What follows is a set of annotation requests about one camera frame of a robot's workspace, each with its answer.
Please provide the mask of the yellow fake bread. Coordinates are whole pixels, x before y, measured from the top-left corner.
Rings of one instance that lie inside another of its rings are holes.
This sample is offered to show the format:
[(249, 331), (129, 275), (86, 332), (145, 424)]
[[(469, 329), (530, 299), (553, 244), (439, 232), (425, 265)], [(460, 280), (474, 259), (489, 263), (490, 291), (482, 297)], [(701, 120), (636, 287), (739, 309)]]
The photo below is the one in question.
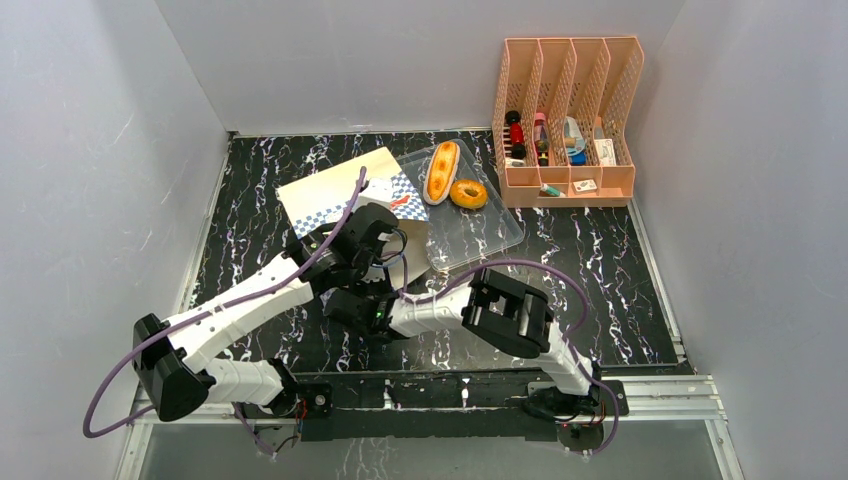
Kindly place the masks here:
[(428, 164), (423, 186), (423, 200), (431, 206), (442, 203), (454, 183), (460, 158), (460, 147), (455, 141), (439, 144)]

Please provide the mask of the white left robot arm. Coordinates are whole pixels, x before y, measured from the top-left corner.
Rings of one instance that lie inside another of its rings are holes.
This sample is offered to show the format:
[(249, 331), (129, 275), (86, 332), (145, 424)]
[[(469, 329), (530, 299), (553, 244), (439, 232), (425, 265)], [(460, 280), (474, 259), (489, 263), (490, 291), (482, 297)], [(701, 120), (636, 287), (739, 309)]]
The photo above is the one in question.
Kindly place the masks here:
[(220, 352), (281, 313), (363, 283), (398, 230), (379, 204), (342, 211), (338, 222), (292, 238), (265, 267), (201, 306), (138, 320), (133, 369), (158, 418), (176, 421), (209, 402), (290, 415), (306, 390), (281, 360), (226, 360)]

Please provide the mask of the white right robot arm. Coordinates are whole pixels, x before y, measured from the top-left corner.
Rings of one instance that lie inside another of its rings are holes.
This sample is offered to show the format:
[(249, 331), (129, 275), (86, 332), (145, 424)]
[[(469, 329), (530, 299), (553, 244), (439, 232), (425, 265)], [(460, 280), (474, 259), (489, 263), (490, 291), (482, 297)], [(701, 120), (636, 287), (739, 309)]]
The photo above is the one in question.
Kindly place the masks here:
[(324, 314), (363, 337), (388, 343), (424, 333), (463, 328), (495, 349), (532, 360), (552, 380), (533, 387), (527, 413), (571, 419), (602, 411), (603, 390), (591, 360), (564, 336), (548, 296), (492, 269), (433, 296), (403, 296), (383, 288), (335, 290)]

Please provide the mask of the round yellow fake bun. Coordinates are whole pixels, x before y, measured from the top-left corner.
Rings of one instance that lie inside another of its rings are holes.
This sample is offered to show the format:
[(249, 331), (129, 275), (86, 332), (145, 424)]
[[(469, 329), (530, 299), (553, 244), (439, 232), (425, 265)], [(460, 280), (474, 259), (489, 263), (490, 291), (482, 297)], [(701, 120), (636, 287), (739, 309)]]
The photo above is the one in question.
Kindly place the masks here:
[(457, 180), (449, 191), (451, 201), (460, 208), (478, 210), (488, 202), (488, 191), (482, 183), (469, 179)]

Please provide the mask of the checkered paper bread bag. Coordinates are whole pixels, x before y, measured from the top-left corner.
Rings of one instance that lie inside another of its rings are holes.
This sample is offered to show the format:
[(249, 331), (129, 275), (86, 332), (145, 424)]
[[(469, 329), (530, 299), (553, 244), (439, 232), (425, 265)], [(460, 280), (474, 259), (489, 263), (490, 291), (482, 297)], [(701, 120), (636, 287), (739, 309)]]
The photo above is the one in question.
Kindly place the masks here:
[[(366, 183), (371, 178), (390, 178), (394, 195), (390, 211), (399, 221), (399, 229), (407, 241), (397, 236), (389, 238), (384, 251), (404, 249), (404, 258), (389, 267), (391, 283), (400, 287), (415, 280), (431, 268), (426, 251), (429, 233), (428, 212), (421, 194), (410, 177), (404, 173), (388, 148), (380, 147), (329, 169), (310, 174), (277, 189), (297, 238), (316, 228), (332, 224), (342, 217), (360, 175), (366, 169)], [(359, 196), (354, 204), (361, 206)]]

